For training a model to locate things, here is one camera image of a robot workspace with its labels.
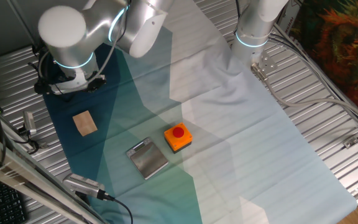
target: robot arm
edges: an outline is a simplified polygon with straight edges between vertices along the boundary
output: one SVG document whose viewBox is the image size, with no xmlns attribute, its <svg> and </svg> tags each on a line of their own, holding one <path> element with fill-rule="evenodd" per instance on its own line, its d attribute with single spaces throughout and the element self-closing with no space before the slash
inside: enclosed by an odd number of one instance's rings
<svg viewBox="0 0 358 224">
<path fill-rule="evenodd" d="M 232 51 L 248 68 L 261 61 L 261 53 L 275 19 L 287 2 L 288 0 L 251 0 L 248 8 L 241 14 Z"/>
<path fill-rule="evenodd" d="M 174 0 L 132 0 L 129 7 L 126 1 L 89 0 L 81 12 L 68 6 L 44 12 L 40 36 L 61 70 L 72 78 L 50 85 L 55 94 L 85 90 L 95 78 L 104 79 L 95 75 L 99 68 L 93 53 L 103 42 L 111 45 L 121 36 L 117 45 L 133 57 L 150 50 Z M 249 68 L 261 61 L 274 20 L 287 1 L 251 0 L 242 13 L 232 51 Z M 125 29 L 120 29 L 121 22 Z"/>
<path fill-rule="evenodd" d="M 133 57 L 145 55 L 172 4 L 173 0 L 132 0 L 127 8 L 126 0 L 90 0 L 81 12 L 68 6 L 45 11 L 39 20 L 39 34 L 56 64 L 73 78 L 51 85 L 52 91 L 61 94 L 87 89 L 90 77 L 99 70 L 94 50 L 102 43 L 111 45 L 123 34 L 121 22 L 126 23 L 125 33 L 117 45 Z"/>
</svg>

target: patterned rug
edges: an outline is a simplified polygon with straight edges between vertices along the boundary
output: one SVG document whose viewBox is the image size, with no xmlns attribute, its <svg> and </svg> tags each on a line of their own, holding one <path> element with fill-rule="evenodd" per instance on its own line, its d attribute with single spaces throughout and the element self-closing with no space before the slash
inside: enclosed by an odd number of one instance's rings
<svg viewBox="0 0 358 224">
<path fill-rule="evenodd" d="M 305 1 L 290 35 L 358 106 L 358 0 Z"/>
</svg>

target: orange box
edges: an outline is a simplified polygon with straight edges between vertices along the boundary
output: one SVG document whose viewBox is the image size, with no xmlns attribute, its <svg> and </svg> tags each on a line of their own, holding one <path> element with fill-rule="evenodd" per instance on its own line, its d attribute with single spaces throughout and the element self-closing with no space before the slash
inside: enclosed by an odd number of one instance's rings
<svg viewBox="0 0 358 224">
<path fill-rule="evenodd" d="M 177 153 L 191 145 L 193 140 L 189 130 L 187 130 L 183 123 L 179 123 L 173 128 L 166 130 L 164 132 L 164 137 L 173 153 Z"/>
</svg>

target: black keyboard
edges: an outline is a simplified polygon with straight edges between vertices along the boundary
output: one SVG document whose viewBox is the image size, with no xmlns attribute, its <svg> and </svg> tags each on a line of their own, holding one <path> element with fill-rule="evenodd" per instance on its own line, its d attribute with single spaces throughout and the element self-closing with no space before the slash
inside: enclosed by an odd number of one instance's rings
<svg viewBox="0 0 358 224">
<path fill-rule="evenodd" d="M 23 196 L 0 182 L 0 224 L 22 224 L 26 221 Z"/>
</svg>

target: white cable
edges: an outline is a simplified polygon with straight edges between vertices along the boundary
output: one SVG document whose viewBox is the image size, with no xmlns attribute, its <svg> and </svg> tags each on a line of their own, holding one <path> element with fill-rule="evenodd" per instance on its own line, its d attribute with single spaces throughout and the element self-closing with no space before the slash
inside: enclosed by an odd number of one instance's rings
<svg viewBox="0 0 358 224">
<path fill-rule="evenodd" d="M 305 58 L 303 58 L 298 52 L 295 52 L 293 49 L 290 49 L 286 46 L 282 46 L 282 45 L 278 45 L 278 44 L 281 44 L 279 41 L 274 41 L 274 40 L 270 40 L 272 42 L 275 42 L 276 43 L 276 46 L 278 47 L 281 47 L 281 48 L 284 48 L 286 50 L 291 50 L 294 54 L 296 54 L 302 61 L 304 61 L 306 64 L 308 64 L 310 66 L 310 68 L 318 74 L 318 76 L 322 79 L 323 82 L 325 82 L 324 78 L 321 76 L 321 74 L 315 70 L 312 66 L 312 64 L 307 61 Z M 341 100 L 334 100 L 334 99 L 328 99 L 328 98 L 325 98 L 325 99 L 317 99 L 317 100 L 310 100 L 310 101 L 306 101 L 306 102 L 302 102 L 302 103 L 289 103 L 283 99 L 281 99 L 273 90 L 272 86 L 270 85 L 269 81 L 266 80 L 265 81 L 266 85 L 267 85 L 267 88 L 269 88 L 270 92 L 272 93 L 272 95 L 279 101 L 281 102 L 282 104 L 286 105 L 286 106 L 290 106 L 290 107 L 296 107 L 296 106 L 306 106 L 306 105 L 310 105 L 310 104 L 314 104 L 314 103 L 325 103 L 325 102 L 328 102 L 328 103 L 335 103 L 335 104 L 338 104 L 338 105 L 342 105 L 342 106 L 345 106 L 346 108 L 349 108 L 353 113 L 355 113 L 356 115 L 358 115 L 358 108 L 356 108 L 355 106 L 352 106 L 350 105 L 349 103 L 346 103 L 345 101 L 341 101 Z"/>
<path fill-rule="evenodd" d="M 124 13 L 123 13 L 122 16 L 121 16 L 121 22 L 120 22 L 119 27 L 118 27 L 117 36 L 116 36 L 116 38 L 114 39 L 114 42 L 113 42 L 113 44 L 112 44 L 112 46 L 111 46 L 111 50 L 110 50 L 110 52 L 109 52 L 107 58 L 105 59 L 105 61 L 104 61 L 103 65 L 102 65 L 102 67 L 99 69 L 99 71 L 97 72 L 96 75 L 94 75 L 91 79 L 89 79 L 85 84 L 82 84 L 82 85 L 78 86 L 77 88 L 86 86 L 86 85 L 88 85 L 89 83 L 91 83 L 93 80 L 95 80 L 95 79 L 103 72 L 104 68 L 106 67 L 107 63 L 109 62 L 110 57 L 111 57 L 112 53 L 114 52 L 114 49 L 116 48 L 117 41 L 118 41 L 118 39 L 120 38 L 120 36 L 122 35 L 122 34 L 121 34 L 122 25 L 126 22 L 126 19 L 127 19 L 126 14 L 127 14 L 127 10 L 128 10 L 128 0 L 127 0 L 126 2 L 127 2 L 127 4 L 126 4 L 126 7 L 124 8 Z"/>
<path fill-rule="evenodd" d="M 41 78 L 43 78 L 42 76 L 42 62 L 44 61 L 45 57 L 47 57 L 47 55 L 49 54 L 49 51 L 47 51 L 42 58 L 40 59 L 39 63 L 38 63 L 38 74 L 40 75 Z"/>
<path fill-rule="evenodd" d="M 317 99 L 317 100 L 305 101 L 305 102 L 302 102 L 302 103 L 290 103 L 290 102 L 287 102 L 287 101 L 281 99 L 277 95 L 277 93 L 273 90 L 273 87 L 269 83 L 269 80 L 266 80 L 265 83 L 266 83 L 267 88 L 270 90 L 270 93 L 274 96 L 274 98 L 276 98 L 280 103 L 284 104 L 285 106 L 299 107 L 299 106 L 308 106 L 308 105 L 315 104 L 315 103 L 335 103 L 335 104 L 338 104 L 338 105 L 345 106 L 346 108 L 349 108 L 351 111 L 353 111 L 353 113 L 358 115 L 358 108 L 350 105 L 349 103 L 343 102 L 341 100 L 325 98 L 325 99 Z"/>
</svg>

